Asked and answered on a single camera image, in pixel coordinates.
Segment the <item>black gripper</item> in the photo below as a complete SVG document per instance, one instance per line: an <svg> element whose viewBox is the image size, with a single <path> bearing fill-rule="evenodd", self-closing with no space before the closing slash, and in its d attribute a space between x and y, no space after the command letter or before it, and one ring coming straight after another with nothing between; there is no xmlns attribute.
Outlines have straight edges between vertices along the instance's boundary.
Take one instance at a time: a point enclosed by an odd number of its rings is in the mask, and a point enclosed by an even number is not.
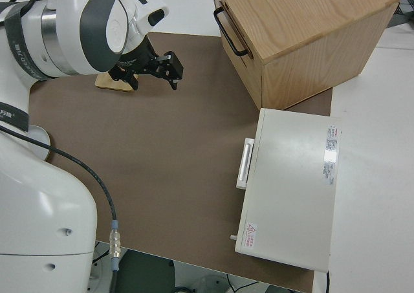
<svg viewBox="0 0 414 293"><path fill-rule="evenodd" d="M108 71L112 79L125 80L130 77L130 86L134 91L138 90L139 82L134 74L151 74L158 78L170 80L173 90L178 87L182 79L184 67L173 51L158 55L153 48L148 36L132 51L122 54L116 65Z"/></svg>

